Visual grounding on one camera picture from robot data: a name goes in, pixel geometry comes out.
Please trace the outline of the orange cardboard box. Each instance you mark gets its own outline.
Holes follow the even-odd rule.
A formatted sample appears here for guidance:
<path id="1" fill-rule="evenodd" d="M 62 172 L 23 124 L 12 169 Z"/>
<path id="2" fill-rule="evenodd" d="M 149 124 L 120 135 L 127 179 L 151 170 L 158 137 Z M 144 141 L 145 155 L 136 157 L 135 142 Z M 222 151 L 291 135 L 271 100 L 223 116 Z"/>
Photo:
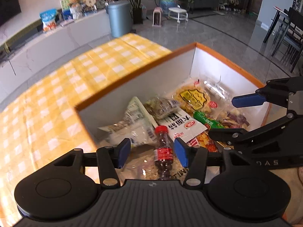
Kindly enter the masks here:
<path id="1" fill-rule="evenodd" d="M 207 114 L 214 120 L 227 106 L 233 108 L 231 100 L 234 96 L 252 93 L 263 86 L 262 82 L 219 53 L 204 45 L 192 44 L 123 77 L 78 104 L 76 109 L 92 138 L 103 147 L 115 147 L 117 145 L 108 142 L 108 133 L 99 130 L 99 127 L 121 122 L 134 96 L 142 104 L 153 97 L 173 99 L 174 91 L 189 79 L 199 79 L 211 99 L 218 104 L 214 113 Z M 269 108 L 268 104 L 264 104 L 239 109 L 250 123 L 247 130 L 262 126 Z M 153 145 L 131 148 L 124 167 L 117 169 L 121 184 L 126 179 L 158 178 L 153 150 Z"/>

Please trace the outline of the yellow checkered tablecloth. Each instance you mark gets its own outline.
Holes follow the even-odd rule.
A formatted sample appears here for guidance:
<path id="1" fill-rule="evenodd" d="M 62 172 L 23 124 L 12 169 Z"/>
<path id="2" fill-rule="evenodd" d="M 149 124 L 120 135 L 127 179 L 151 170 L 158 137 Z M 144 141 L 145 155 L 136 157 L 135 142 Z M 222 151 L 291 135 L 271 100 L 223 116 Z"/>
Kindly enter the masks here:
<path id="1" fill-rule="evenodd" d="M 167 54 L 129 33 L 68 61 L 1 112 L 1 226 L 20 220 L 14 199 L 19 181 L 74 148 L 95 151 L 76 106 Z"/>

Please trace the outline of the yellow puffed snack bag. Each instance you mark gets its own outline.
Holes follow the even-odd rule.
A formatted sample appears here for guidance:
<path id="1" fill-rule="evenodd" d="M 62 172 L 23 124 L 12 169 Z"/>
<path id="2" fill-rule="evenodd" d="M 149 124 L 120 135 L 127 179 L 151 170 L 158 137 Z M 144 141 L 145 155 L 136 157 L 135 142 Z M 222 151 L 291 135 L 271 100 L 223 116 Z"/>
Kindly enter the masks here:
<path id="1" fill-rule="evenodd" d="M 172 95 L 179 101 L 180 108 L 193 116 L 195 111 L 212 114 L 218 108 L 218 104 L 211 99 L 199 79 L 189 79 L 181 84 Z"/>

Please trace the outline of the round wooden sign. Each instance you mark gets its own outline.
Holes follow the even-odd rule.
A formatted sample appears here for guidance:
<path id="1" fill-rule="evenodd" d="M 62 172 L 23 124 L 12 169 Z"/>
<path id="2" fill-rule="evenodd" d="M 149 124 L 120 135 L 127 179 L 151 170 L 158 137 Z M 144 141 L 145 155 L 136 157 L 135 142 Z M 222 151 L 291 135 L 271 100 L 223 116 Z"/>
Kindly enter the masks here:
<path id="1" fill-rule="evenodd" d="M 83 3 L 87 6 L 87 7 L 93 7 L 96 4 L 96 0 L 83 0 Z"/>

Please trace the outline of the white flat snack packet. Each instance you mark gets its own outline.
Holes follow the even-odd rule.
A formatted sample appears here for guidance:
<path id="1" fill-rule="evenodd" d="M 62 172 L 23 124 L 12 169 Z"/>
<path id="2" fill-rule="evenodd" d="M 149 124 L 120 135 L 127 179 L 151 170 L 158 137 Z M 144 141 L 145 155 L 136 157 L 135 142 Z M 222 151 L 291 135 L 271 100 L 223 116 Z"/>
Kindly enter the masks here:
<path id="1" fill-rule="evenodd" d="M 154 145 L 157 141 L 154 127 L 144 120 L 133 124 L 121 121 L 110 126 L 99 127 L 98 129 L 108 133 L 107 140 L 111 145 L 118 145 L 124 138 L 130 139 L 132 147 Z"/>

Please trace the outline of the green sausage stick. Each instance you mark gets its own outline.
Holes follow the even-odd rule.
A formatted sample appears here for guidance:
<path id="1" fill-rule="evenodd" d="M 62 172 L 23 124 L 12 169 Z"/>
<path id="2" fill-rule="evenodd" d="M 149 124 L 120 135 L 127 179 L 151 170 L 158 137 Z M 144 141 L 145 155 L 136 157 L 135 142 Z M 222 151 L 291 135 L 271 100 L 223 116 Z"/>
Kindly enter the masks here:
<path id="1" fill-rule="evenodd" d="M 193 117 L 194 117 L 194 119 L 196 119 L 197 121 L 199 121 L 203 125 L 205 125 L 208 130 L 210 130 L 212 128 L 214 128 L 214 129 L 224 129 L 224 126 L 220 122 L 212 119 L 211 117 L 209 117 L 204 112 L 195 111 L 193 113 Z"/>

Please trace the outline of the pink small stool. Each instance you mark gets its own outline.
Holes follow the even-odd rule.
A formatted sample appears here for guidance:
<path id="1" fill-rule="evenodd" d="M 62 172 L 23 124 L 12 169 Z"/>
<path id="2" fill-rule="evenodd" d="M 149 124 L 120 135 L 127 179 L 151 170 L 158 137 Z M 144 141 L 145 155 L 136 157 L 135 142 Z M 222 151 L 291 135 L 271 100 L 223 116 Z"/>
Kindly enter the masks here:
<path id="1" fill-rule="evenodd" d="M 160 7 L 156 7 L 152 13 L 153 27 L 161 27 L 161 17 L 162 17 L 162 9 Z"/>

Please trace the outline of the white TV console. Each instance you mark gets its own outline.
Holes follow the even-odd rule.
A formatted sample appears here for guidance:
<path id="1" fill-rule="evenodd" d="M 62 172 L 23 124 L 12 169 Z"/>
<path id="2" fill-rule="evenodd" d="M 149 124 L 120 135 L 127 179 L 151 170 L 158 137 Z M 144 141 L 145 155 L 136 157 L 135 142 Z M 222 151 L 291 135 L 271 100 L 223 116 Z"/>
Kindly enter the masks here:
<path id="1" fill-rule="evenodd" d="M 104 9 L 41 33 L 1 62 L 1 101 L 50 63 L 109 34 L 109 17 Z"/>

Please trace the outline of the teddy bear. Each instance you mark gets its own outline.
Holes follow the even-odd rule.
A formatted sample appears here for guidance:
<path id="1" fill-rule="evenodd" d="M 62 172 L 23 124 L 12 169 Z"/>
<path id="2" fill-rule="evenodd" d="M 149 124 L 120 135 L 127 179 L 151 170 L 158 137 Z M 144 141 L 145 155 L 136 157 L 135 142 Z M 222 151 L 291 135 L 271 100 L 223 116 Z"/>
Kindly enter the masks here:
<path id="1" fill-rule="evenodd" d="M 69 0 L 68 6 L 74 7 L 76 4 L 79 4 L 81 0 Z"/>

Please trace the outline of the clear nut snack bag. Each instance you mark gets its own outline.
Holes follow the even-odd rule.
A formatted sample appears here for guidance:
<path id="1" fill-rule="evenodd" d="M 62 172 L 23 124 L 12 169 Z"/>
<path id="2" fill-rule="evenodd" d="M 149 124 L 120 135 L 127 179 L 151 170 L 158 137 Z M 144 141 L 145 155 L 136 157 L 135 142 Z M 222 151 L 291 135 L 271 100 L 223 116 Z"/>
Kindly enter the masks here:
<path id="1" fill-rule="evenodd" d="M 144 104 L 144 107 L 153 118 L 160 120 L 177 112 L 180 102 L 165 97 L 153 97 Z"/>

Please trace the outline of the white spicy strip snack bag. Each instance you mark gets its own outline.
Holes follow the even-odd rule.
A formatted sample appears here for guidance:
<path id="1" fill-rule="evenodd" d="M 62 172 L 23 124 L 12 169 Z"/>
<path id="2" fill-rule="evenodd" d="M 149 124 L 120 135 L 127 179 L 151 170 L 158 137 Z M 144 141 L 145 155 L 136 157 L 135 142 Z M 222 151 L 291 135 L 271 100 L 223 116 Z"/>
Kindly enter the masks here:
<path id="1" fill-rule="evenodd" d="M 159 125 L 166 126 L 172 141 L 181 138 L 190 147 L 204 147 L 209 145 L 206 135 L 206 126 L 197 121 L 182 109 L 157 121 Z"/>

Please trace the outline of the grey-blue trash bin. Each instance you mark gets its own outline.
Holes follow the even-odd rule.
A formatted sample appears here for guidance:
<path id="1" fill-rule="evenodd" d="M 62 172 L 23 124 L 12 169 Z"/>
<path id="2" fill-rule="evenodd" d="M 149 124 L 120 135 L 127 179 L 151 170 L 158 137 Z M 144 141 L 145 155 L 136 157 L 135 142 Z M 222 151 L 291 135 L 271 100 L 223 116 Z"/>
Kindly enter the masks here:
<path id="1" fill-rule="evenodd" d="M 111 2 L 108 4 L 107 10 L 112 37 L 117 38 L 131 32 L 133 23 L 129 1 Z"/>

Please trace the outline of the dark dining chair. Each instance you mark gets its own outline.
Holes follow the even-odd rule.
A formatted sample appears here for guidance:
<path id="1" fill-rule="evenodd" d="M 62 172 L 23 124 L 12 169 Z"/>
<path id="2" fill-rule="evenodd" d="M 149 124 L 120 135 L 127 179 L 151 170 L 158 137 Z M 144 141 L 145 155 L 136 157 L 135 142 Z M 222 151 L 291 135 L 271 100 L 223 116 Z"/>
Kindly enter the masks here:
<path id="1" fill-rule="evenodd" d="M 288 61 L 290 73 L 293 73 L 302 58 L 302 13 L 292 7 L 288 10 L 281 10 L 276 6 L 273 8 L 276 10 L 276 14 L 263 42 L 266 43 L 270 35 L 274 34 L 272 57 L 283 44 L 287 46 L 283 60 Z"/>

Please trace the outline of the green white box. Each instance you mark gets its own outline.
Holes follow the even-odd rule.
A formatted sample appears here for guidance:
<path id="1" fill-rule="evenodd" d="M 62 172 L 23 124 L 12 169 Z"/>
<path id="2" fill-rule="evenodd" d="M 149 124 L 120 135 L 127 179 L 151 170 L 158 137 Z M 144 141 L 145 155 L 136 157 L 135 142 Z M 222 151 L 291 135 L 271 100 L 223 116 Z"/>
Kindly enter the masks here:
<path id="1" fill-rule="evenodd" d="M 60 4 L 61 4 L 61 9 L 64 10 L 69 10 L 69 6 L 68 6 L 69 0 L 60 0 Z"/>

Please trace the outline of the small cola bottle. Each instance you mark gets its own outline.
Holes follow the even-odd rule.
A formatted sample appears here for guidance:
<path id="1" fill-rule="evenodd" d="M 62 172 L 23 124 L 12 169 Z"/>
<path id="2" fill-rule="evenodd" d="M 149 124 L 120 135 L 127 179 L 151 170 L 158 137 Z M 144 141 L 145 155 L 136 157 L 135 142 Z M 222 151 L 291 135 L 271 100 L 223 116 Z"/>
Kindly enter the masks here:
<path id="1" fill-rule="evenodd" d="M 169 180 L 173 167 L 174 155 L 170 145 L 169 131 L 166 126 L 155 128 L 157 144 L 154 149 L 154 163 L 157 168 L 159 180 Z"/>

